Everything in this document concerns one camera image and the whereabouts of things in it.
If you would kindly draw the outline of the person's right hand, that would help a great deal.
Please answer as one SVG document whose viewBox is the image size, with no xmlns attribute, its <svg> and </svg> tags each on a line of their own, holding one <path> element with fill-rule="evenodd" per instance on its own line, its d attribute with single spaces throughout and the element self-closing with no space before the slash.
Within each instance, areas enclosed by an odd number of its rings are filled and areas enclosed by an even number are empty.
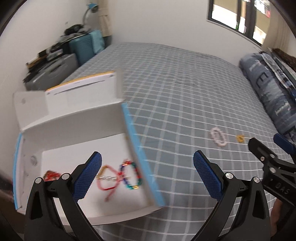
<svg viewBox="0 0 296 241">
<path fill-rule="evenodd" d="M 270 213 L 271 237 L 274 240 L 285 240 L 285 234 L 282 231 L 283 222 L 281 220 L 282 205 L 283 202 L 276 199 Z"/>
</svg>

